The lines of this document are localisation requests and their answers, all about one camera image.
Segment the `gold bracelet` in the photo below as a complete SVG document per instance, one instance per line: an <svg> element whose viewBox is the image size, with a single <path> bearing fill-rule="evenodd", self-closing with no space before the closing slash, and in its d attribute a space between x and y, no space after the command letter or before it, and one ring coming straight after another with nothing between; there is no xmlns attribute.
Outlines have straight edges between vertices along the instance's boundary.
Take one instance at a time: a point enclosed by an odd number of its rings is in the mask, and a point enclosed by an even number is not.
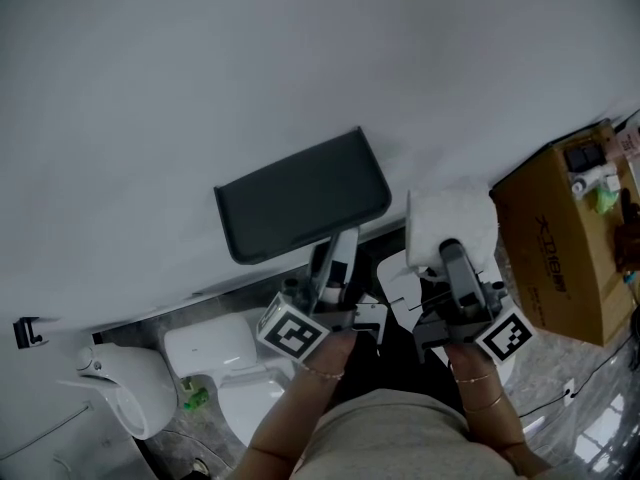
<svg viewBox="0 0 640 480"><path fill-rule="evenodd" d="M455 379L457 384L473 384L474 382L478 382L479 380L488 379L491 377L497 370L494 368L491 372L483 375L482 377L476 377L475 379L467 379L467 380L458 380Z"/></svg>
<svg viewBox="0 0 640 480"><path fill-rule="evenodd" d="M491 405L487 405L482 409L476 409L475 411L471 411L467 409L464 405L462 406L462 408L464 409L464 412L466 412L467 414L477 414L479 412L484 412L486 410L491 409L492 407L495 407L496 405L498 405L498 402L500 402L500 400L502 400L503 397L504 397L504 393L500 393L500 396L498 397L498 399L495 402L493 402Z"/></svg>
<svg viewBox="0 0 640 480"><path fill-rule="evenodd" d="M317 377L322 377L323 379L340 380L342 377L344 377L344 372L338 373L338 374L319 372L318 370L315 370L313 368L309 368L304 363L300 363L300 367L303 370L311 373L312 375L316 375Z"/></svg>

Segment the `white toilet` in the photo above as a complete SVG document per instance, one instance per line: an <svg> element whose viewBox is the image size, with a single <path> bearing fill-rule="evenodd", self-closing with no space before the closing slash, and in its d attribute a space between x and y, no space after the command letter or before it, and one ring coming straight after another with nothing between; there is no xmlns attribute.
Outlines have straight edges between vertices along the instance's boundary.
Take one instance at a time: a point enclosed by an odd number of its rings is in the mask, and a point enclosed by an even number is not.
<svg viewBox="0 0 640 480"><path fill-rule="evenodd" d="M77 380L60 384L96 389L122 426L136 439L148 439L173 418L178 405L171 373L155 350L113 343L85 347L76 358Z"/></svg>
<svg viewBox="0 0 640 480"><path fill-rule="evenodd" d="M222 414L245 446L295 374L289 359L255 340L256 324L265 310L224 315L171 330L164 337L178 377L213 378Z"/></svg>

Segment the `cardboard box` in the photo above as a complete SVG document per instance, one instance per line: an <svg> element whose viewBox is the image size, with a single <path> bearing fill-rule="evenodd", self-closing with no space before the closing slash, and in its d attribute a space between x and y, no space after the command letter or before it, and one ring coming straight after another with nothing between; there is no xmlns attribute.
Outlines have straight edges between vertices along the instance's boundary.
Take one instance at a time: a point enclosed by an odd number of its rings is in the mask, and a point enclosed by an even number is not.
<svg viewBox="0 0 640 480"><path fill-rule="evenodd" d="M540 329L596 345L607 344L634 309L614 259L622 211L618 201L597 214L595 191L574 199L565 152L589 144L604 149L614 137L604 122L548 144L492 192L526 316ZM616 166L622 188L638 202L626 159Z"/></svg>

